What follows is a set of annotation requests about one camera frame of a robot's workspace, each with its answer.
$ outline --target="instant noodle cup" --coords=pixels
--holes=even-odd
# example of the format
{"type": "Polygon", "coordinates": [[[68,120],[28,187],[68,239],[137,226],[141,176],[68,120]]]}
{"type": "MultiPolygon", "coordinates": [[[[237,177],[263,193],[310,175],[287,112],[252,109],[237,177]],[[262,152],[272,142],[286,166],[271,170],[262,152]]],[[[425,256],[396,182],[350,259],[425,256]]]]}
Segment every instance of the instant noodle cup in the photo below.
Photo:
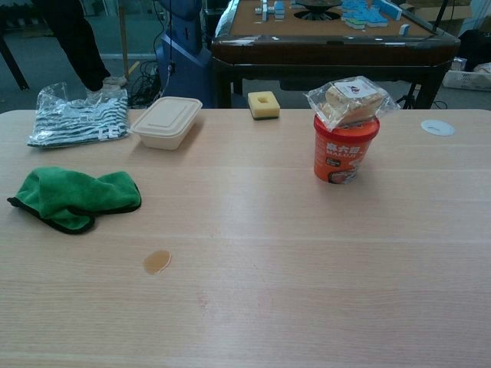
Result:
{"type": "Polygon", "coordinates": [[[334,184],[346,184],[353,180],[380,126],[374,117],[329,132],[315,115],[315,175],[334,184]]]}

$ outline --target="blue robot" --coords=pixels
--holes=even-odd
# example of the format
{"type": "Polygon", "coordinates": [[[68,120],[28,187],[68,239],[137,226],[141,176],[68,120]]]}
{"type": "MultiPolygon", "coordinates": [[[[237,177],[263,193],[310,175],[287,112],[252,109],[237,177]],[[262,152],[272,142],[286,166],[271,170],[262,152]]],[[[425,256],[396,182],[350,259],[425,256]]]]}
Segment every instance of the blue robot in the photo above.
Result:
{"type": "Polygon", "coordinates": [[[157,63],[164,96],[192,97],[204,107],[215,107],[212,55],[203,47],[202,0],[159,0],[171,14],[170,26],[157,48],[157,63]]]}

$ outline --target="green microfiber cloth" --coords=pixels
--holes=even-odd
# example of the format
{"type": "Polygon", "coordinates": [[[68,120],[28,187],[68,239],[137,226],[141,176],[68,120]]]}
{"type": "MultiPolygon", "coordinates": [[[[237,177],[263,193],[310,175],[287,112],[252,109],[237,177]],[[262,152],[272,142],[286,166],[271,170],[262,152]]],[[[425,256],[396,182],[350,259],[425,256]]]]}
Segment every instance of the green microfiber cloth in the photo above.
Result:
{"type": "Polygon", "coordinates": [[[7,200],[67,234],[87,231],[97,215],[132,212],[141,206],[140,192],[125,172],[95,179],[61,167],[33,170],[17,195],[7,200]]]}

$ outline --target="striped cloth in plastic bag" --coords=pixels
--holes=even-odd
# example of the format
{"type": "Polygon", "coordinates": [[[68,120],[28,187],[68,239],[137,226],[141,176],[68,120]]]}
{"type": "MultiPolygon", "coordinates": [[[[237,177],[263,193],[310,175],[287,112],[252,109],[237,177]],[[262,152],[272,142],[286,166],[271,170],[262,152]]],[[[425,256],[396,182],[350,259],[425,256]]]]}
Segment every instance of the striped cloth in plastic bag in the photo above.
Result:
{"type": "Polygon", "coordinates": [[[101,90],[86,100],[68,100],[66,83],[39,92],[36,122],[28,146],[54,148],[118,140],[129,134],[124,89],[101,90]]]}

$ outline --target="liquid spill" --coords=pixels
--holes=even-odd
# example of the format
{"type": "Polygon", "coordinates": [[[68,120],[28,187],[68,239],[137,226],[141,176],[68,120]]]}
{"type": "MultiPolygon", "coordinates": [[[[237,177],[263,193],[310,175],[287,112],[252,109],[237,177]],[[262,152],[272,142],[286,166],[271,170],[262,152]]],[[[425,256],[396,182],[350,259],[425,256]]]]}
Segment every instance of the liquid spill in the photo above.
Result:
{"type": "Polygon", "coordinates": [[[143,267],[149,274],[158,274],[170,264],[170,252],[156,251],[143,261],[143,267]]]}

